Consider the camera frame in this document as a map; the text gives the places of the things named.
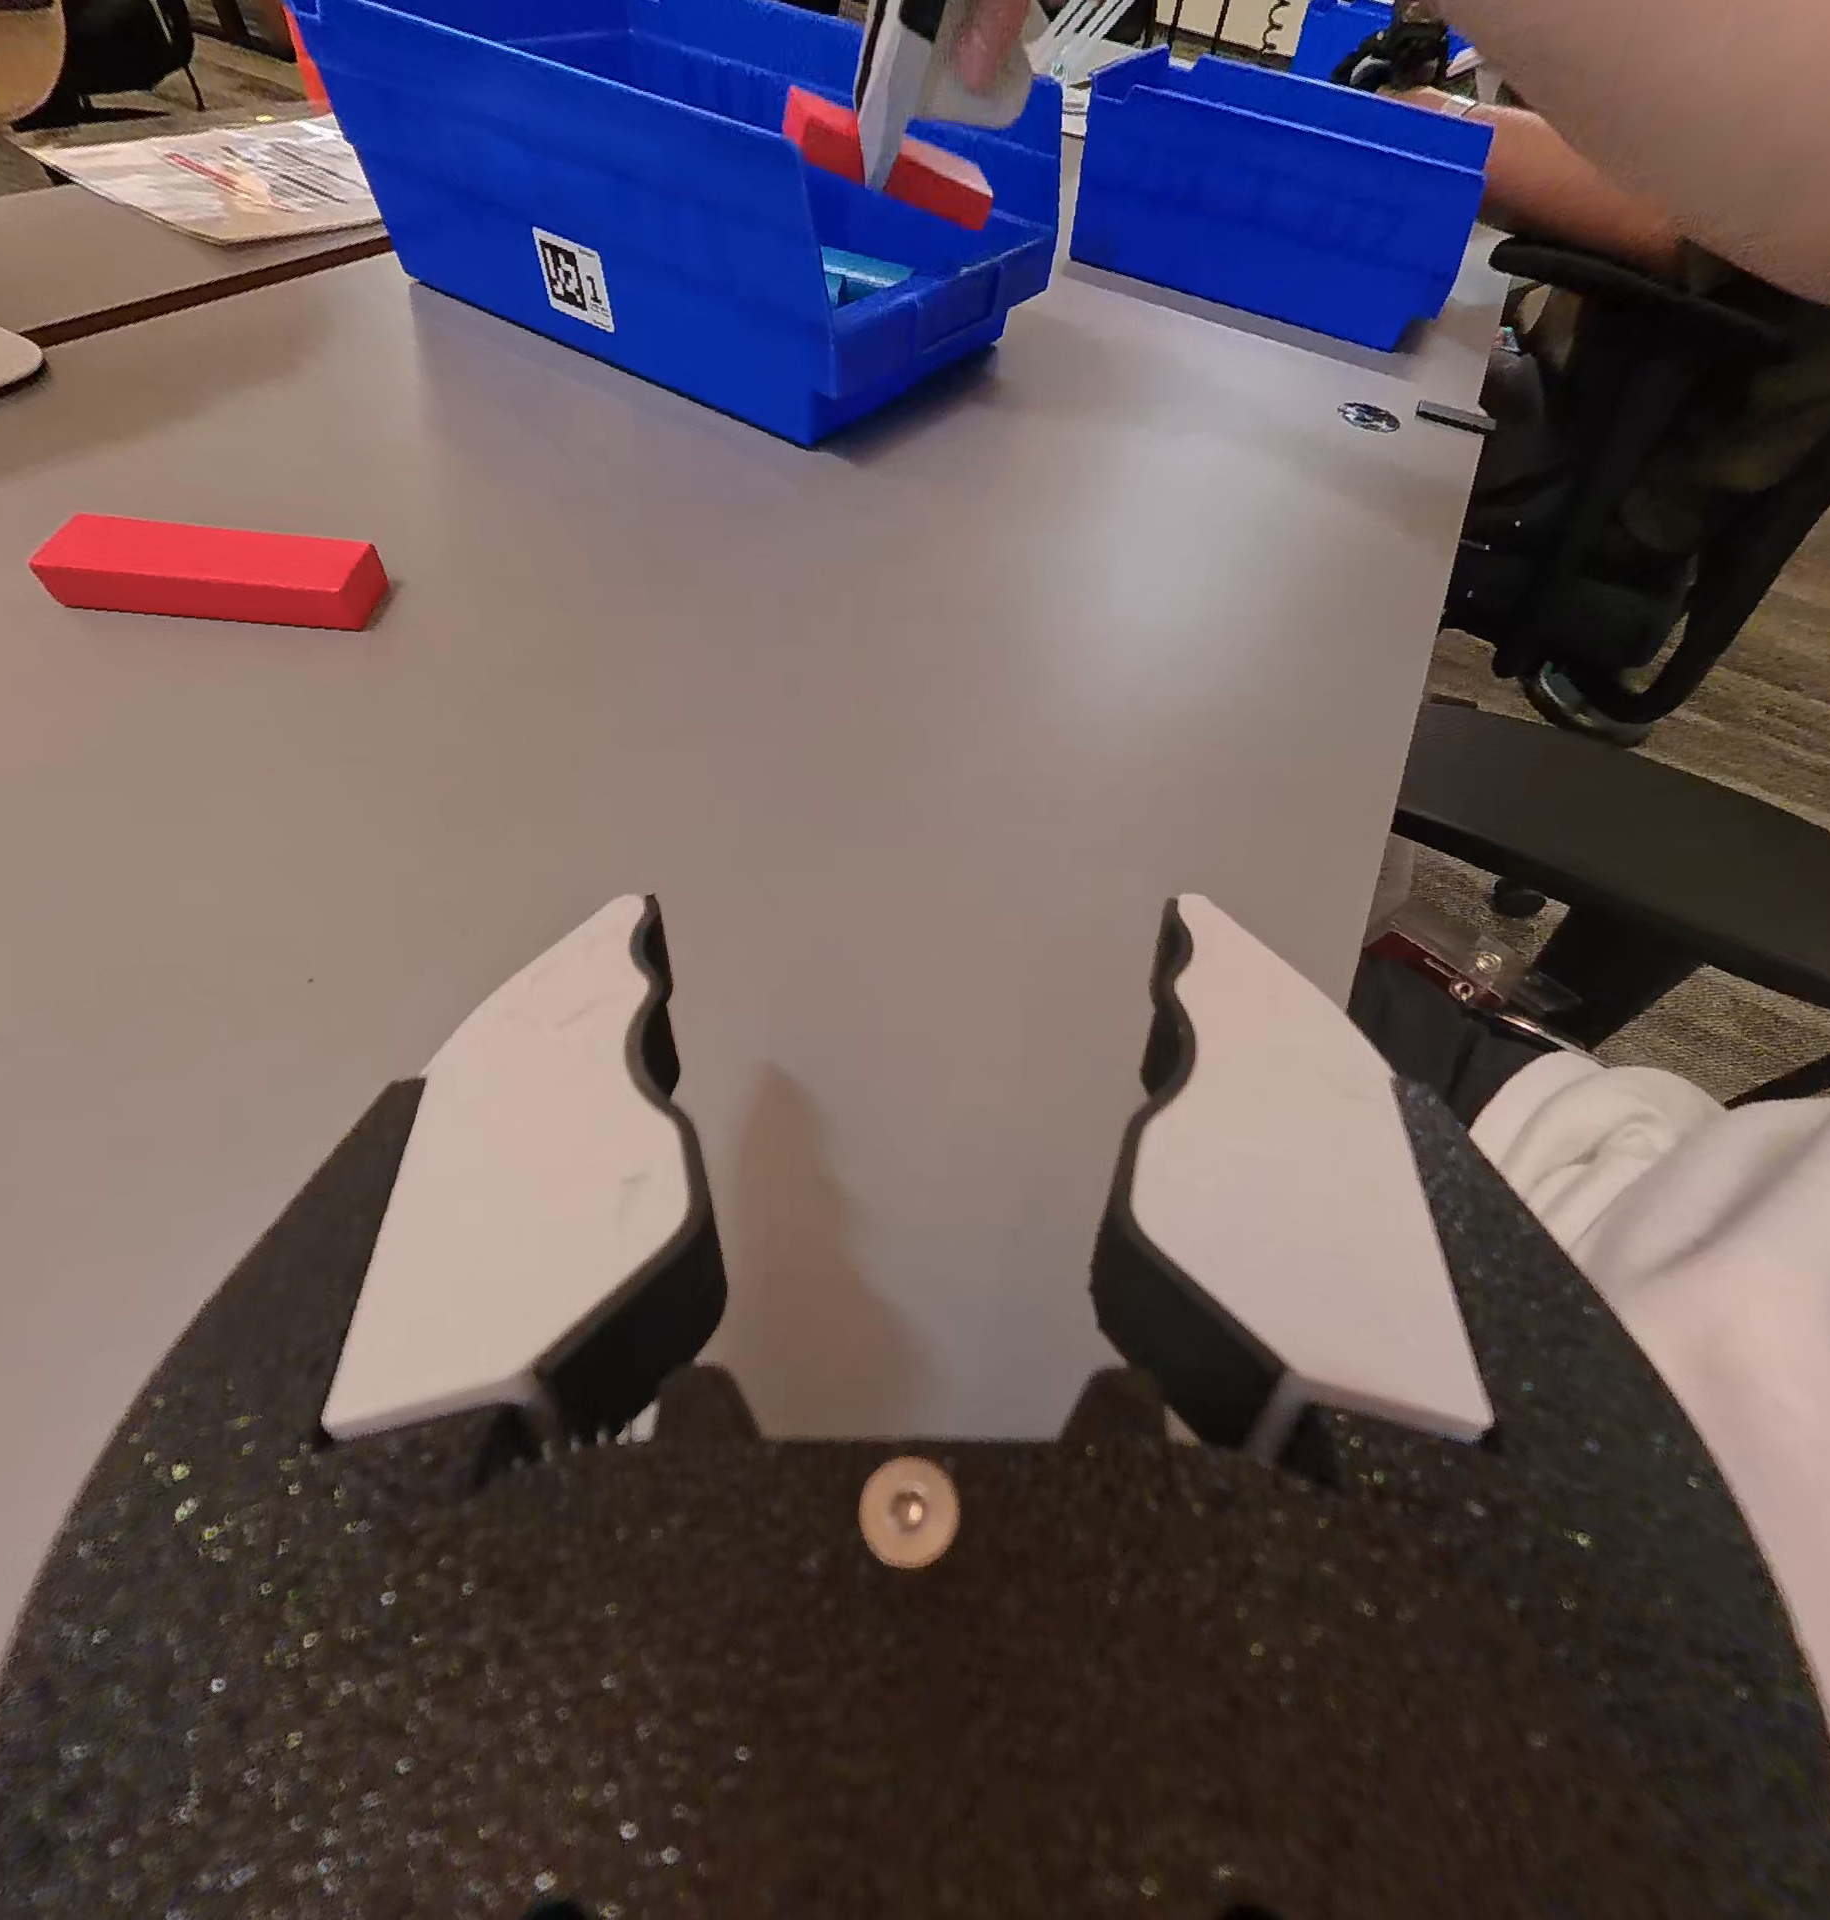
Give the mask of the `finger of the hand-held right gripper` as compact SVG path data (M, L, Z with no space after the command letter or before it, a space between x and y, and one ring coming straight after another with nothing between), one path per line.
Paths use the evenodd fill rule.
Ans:
M884 4L884 177L910 124L934 117L935 53L945 1Z
M897 1L869 1L864 22L861 53L855 70L855 129L861 177L869 190L882 190L903 131L902 23Z

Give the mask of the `person's right forearm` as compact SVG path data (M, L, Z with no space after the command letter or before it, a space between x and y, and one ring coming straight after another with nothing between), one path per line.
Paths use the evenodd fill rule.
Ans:
M1708 255L1830 307L1830 1L1467 1L1519 96L1391 87L1490 133L1484 213L1661 278Z

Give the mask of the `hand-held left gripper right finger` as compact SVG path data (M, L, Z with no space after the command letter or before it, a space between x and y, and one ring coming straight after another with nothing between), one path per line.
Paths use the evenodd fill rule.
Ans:
M1309 1410L1484 1440L1498 1416L1391 1070L1205 895L1161 911L1139 1080L1090 1296L1169 1424L1264 1462Z

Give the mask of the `red rectangular block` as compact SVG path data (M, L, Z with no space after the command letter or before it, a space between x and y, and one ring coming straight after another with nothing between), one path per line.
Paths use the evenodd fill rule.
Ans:
M59 604L360 631L391 583L374 544L111 514L75 514L31 553Z
M791 85L781 131L814 169L857 187L868 184L853 108L804 85ZM983 229L993 207L993 190L974 161L908 133L902 134L884 180L872 190L971 231Z

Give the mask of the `grey side desk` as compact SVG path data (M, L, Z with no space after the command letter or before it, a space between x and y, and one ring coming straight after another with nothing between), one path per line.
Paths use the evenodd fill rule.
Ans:
M384 226L210 241L80 187L0 198L0 328L71 344L338 269L391 249Z

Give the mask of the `clear badge holder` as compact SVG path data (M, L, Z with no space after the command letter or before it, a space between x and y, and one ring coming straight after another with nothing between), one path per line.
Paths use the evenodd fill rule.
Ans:
M1574 989L1536 968L1501 940L1453 924L1391 921L1362 944L1373 958L1427 979L1467 1014L1526 1032L1560 1034L1580 1010Z

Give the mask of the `laminated instruction card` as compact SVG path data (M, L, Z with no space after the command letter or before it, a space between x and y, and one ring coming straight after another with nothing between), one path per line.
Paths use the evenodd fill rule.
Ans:
M381 225L360 158L333 116L20 148L63 181L216 246Z

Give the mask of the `person's white shirt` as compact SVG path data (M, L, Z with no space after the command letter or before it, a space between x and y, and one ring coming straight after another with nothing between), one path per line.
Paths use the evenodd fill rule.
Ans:
M1472 1140L1693 1419L1830 1720L1830 1095L1726 1110L1558 1049Z

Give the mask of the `person's right hand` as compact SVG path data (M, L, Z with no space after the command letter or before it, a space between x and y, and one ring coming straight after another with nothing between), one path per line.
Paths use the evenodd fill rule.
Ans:
M950 41L950 67L962 85L991 96L1005 64L1028 35L1033 1L962 1Z

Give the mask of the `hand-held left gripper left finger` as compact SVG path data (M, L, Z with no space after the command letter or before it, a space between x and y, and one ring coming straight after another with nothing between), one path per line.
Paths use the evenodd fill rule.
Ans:
M619 895L444 1041L389 1186L320 1428L474 1410L619 1440L726 1308L704 1158L676 1103L656 895Z

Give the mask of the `tagged blue plastic bin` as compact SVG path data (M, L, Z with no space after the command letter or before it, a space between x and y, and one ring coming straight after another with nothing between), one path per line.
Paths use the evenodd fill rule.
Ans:
M293 4L415 282L791 443L993 346L1039 295L1062 99L921 120L993 190L978 231L804 161L791 85L846 104L864 30L795 4ZM820 251L913 268L831 307Z

